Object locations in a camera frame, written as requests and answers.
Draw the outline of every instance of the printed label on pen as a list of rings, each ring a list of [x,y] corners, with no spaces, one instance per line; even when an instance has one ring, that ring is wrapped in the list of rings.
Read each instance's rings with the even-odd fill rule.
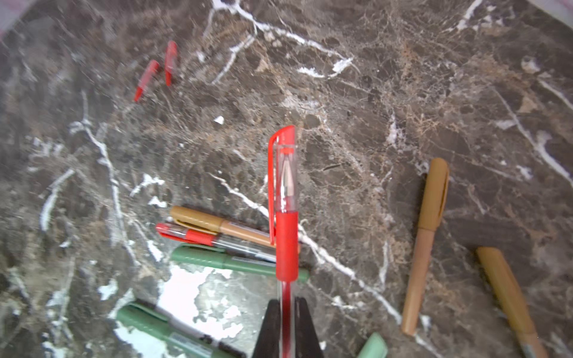
[[[234,222],[230,222],[229,225],[234,226],[234,227],[238,227],[239,229],[250,231],[253,234],[263,235],[263,236],[267,236],[267,237],[269,236],[269,234],[267,234],[261,230],[253,229],[251,227],[246,227],[246,226],[243,226],[241,224],[234,223]]]
[[[251,258],[245,258],[245,257],[233,256],[233,257],[231,257],[231,260],[233,260],[233,261],[240,261],[240,262],[254,263],[255,265],[262,265],[262,266],[268,266],[268,267],[277,267],[277,264],[274,263],[274,262],[253,260],[253,259],[251,259]]]
[[[203,347],[202,345],[198,344],[197,342],[194,342],[194,341],[190,340],[189,338],[184,337],[184,336],[182,336],[176,332],[173,332],[172,334],[169,335],[169,340],[173,343],[177,343],[177,345],[180,345],[180,346],[188,349],[192,353],[200,355],[201,357],[210,358],[211,355],[213,354],[212,349],[208,349],[206,347]]]

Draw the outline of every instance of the red rubber grip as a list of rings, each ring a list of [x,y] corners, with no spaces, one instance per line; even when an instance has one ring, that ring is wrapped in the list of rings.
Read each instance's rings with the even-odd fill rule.
[[[275,213],[277,217],[277,279],[293,282],[299,277],[299,214]]]

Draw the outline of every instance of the tan pen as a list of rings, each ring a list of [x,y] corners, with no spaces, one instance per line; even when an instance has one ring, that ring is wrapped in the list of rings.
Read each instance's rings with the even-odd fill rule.
[[[477,256],[525,356],[547,358],[547,352],[541,345],[535,325],[529,316],[527,303],[503,253],[495,247],[479,247]]]
[[[431,247],[446,205],[449,174],[450,171],[445,160],[434,158],[431,161],[426,187],[424,188],[422,208],[420,209],[418,234],[414,245],[414,260],[408,280],[406,303],[404,303],[402,313],[402,332],[410,336],[414,335],[418,325],[418,314],[426,287],[426,273],[430,266]]]
[[[173,217],[175,223],[188,229],[211,235],[217,235],[218,233],[227,234],[259,245],[276,248],[270,244],[269,234],[216,217],[215,215],[202,213],[182,206],[174,206],[171,209],[170,215]]]

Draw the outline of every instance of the transparent pen barrel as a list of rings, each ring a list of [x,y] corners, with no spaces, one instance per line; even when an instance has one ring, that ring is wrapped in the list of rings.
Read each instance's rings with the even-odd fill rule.
[[[276,210],[297,211],[296,154],[294,145],[277,145]]]
[[[248,241],[229,237],[220,237],[213,243],[213,245],[248,257],[254,257],[269,262],[277,262],[277,256],[273,249]]]

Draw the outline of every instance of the red pen clip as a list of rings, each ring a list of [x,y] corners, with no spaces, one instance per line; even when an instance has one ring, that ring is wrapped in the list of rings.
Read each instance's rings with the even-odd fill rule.
[[[175,69],[175,59],[177,58],[177,44],[175,41],[169,41],[167,52],[165,52],[165,83],[171,85],[171,75]]]
[[[159,62],[155,60],[149,61],[149,64],[145,68],[145,72],[143,72],[143,75],[139,80],[138,88],[135,91],[134,102],[137,102],[139,98],[142,96],[143,91],[147,88],[147,84],[149,83],[151,76],[153,76],[158,69],[159,69]]]

